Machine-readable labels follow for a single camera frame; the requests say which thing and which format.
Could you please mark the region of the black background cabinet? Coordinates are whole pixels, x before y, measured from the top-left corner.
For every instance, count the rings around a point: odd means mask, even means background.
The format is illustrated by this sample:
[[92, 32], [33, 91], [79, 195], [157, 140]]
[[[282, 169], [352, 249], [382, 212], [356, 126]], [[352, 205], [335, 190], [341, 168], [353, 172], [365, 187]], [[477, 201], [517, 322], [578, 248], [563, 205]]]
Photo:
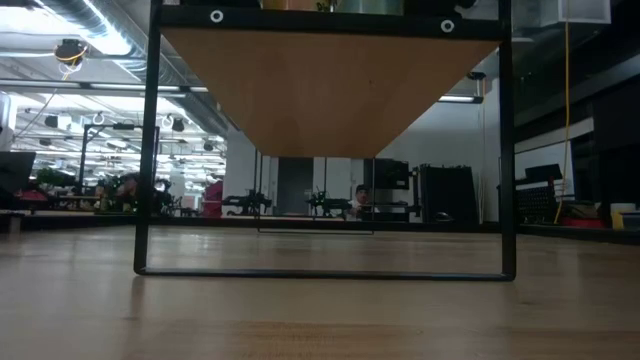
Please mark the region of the black background cabinet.
[[425, 223], [477, 224], [478, 209], [472, 168], [419, 167], [422, 220]]

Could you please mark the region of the dark grey door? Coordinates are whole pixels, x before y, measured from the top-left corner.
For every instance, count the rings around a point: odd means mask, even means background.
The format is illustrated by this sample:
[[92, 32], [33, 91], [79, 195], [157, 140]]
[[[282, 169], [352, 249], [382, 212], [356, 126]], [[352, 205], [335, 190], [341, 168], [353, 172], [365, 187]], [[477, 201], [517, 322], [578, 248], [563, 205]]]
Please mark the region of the dark grey door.
[[277, 214], [306, 216], [313, 192], [312, 158], [282, 157], [278, 159]]

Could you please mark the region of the black background monitor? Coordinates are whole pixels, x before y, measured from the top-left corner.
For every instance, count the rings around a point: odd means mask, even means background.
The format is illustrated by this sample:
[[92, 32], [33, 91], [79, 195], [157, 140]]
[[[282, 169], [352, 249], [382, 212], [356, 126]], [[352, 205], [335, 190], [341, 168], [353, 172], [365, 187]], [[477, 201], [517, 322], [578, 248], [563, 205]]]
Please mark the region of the black background monitor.
[[393, 159], [376, 159], [374, 167], [374, 182], [377, 189], [409, 189], [410, 169], [408, 162]]

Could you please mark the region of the red box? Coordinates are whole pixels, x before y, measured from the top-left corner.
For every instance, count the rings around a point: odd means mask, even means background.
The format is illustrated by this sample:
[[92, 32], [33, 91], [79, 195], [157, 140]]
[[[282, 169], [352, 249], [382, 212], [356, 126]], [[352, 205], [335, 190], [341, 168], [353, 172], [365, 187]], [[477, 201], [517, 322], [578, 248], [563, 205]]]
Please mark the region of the red box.
[[560, 224], [566, 227], [577, 227], [587, 229], [604, 229], [606, 225], [599, 218], [571, 218], [562, 217]]

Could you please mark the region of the red background object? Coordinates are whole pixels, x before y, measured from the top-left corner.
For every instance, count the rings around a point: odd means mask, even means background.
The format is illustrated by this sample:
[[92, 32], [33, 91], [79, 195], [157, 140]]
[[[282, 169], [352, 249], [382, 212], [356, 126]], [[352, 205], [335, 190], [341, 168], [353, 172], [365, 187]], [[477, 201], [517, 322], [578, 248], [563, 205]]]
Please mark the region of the red background object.
[[222, 216], [223, 181], [206, 186], [202, 200], [202, 216], [220, 218]]

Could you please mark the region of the black gantry frame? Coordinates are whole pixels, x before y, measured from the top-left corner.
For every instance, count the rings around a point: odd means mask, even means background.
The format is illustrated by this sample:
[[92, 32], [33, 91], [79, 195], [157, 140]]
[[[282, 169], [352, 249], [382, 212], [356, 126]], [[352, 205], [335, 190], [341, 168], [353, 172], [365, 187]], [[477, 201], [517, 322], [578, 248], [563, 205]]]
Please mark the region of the black gantry frame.
[[[116, 141], [117, 139], [121, 142], [124, 142], [123, 146], [116, 146], [113, 144], [114, 151], [113, 152], [87, 152], [88, 144], [95, 138], [101, 138], [101, 134], [105, 129], [109, 130], [117, 130], [117, 131], [125, 131], [125, 132], [136, 132], [139, 130], [141, 132], [140, 138], [134, 138], [132, 136], [129, 137], [120, 137], [119, 139], [115, 136], [110, 138], [103, 138], [104, 141]], [[154, 127], [153, 130], [153, 145], [147, 144], [144, 142], [144, 133], [145, 128], [142, 125], [135, 125], [130, 123], [114, 123], [114, 124], [88, 124], [84, 126], [84, 133], [82, 138], [82, 148], [80, 155], [80, 164], [79, 164], [79, 173], [78, 173], [78, 185], [77, 189], [83, 193], [84, 192], [84, 180], [85, 180], [85, 164], [86, 158], [88, 155], [90, 156], [98, 156], [99, 158], [103, 158], [105, 161], [109, 162], [111, 160], [118, 160], [125, 157], [129, 157], [131, 159], [140, 160], [141, 163], [138, 165], [138, 172], [147, 176], [151, 181], [155, 180], [156, 171], [157, 171], [157, 156], [159, 153], [159, 140], [160, 140], [160, 128], [158, 126]], [[131, 146], [132, 141], [139, 141], [141, 145], [139, 146], [139, 154], [137, 157], [134, 156], [133, 153], [125, 153], [124, 150]]]

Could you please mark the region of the black pegboard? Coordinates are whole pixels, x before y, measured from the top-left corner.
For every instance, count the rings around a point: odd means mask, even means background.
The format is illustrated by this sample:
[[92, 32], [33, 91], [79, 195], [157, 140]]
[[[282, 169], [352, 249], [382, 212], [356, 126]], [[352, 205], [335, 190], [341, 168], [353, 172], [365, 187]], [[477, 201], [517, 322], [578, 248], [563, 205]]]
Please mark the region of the black pegboard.
[[548, 224], [555, 219], [555, 191], [542, 186], [516, 191], [517, 215], [520, 224]]

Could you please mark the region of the person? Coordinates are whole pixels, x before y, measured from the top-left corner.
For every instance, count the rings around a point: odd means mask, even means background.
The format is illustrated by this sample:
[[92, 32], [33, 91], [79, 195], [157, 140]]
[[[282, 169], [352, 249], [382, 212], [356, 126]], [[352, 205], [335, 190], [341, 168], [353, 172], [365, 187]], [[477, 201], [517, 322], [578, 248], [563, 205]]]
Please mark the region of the person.
[[354, 198], [349, 201], [350, 208], [346, 211], [347, 219], [361, 220], [364, 214], [370, 213], [374, 207], [369, 201], [369, 188], [364, 184], [356, 187]]

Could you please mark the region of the wooden shelf with black frame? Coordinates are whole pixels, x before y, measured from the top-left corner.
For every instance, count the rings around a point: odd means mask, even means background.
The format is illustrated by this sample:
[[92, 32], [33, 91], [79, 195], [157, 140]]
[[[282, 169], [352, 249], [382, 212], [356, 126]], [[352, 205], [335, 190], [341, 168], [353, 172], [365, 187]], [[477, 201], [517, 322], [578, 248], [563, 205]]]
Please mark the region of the wooden shelf with black frame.
[[501, 267], [517, 274], [512, 2], [493, 20], [168, 5], [151, 0], [133, 269], [148, 263], [160, 53], [168, 42], [268, 156], [373, 158], [499, 57]]

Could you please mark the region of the black screen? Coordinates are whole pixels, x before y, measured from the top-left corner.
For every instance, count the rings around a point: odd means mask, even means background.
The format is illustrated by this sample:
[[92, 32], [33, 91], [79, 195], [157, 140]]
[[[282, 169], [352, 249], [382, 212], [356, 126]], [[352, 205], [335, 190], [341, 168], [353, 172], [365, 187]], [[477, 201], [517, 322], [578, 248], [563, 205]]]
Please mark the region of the black screen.
[[35, 161], [35, 152], [0, 152], [0, 190], [15, 193], [23, 189]]

